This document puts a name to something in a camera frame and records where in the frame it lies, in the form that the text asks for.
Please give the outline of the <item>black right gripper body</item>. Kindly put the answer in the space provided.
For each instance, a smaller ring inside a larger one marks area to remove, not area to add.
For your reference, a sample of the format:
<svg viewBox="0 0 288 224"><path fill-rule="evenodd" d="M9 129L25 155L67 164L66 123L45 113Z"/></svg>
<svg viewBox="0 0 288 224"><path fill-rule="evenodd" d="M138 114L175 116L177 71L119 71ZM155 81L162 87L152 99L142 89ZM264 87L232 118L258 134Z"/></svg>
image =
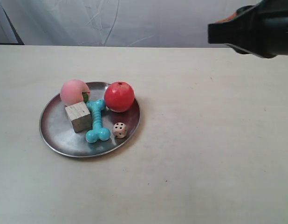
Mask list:
<svg viewBox="0 0 288 224"><path fill-rule="evenodd" d="M288 0L262 0L208 24L209 44L225 44L239 54L288 56Z"/></svg>

